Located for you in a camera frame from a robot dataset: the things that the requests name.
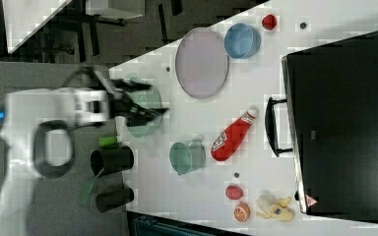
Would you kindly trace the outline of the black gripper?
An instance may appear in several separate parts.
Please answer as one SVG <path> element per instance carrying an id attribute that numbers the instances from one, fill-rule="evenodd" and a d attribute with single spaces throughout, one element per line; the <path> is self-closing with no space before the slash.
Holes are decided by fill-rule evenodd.
<path id="1" fill-rule="evenodd" d="M 127 94 L 129 92 L 149 90 L 150 84 L 140 83 L 135 80 L 114 80 L 114 93 L 122 94 L 116 98 L 113 94 L 107 95 L 108 117 L 123 117 L 128 127 L 145 126 L 147 123 L 154 121 L 167 111 L 167 108 L 147 109 L 136 103 Z"/>

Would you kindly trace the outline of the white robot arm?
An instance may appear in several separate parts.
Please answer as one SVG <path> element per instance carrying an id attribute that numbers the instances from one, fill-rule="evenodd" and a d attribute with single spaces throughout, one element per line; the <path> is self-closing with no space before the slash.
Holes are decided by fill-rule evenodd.
<path id="1" fill-rule="evenodd" d="M 145 108 L 128 93 L 147 90 L 143 83 L 123 88 L 36 88 L 10 92 L 0 110 L 0 138 L 8 147 L 0 190 L 0 236 L 27 236 L 27 216 L 40 178 L 65 175 L 74 165 L 73 131 L 122 116 L 145 125 L 166 112 Z"/>

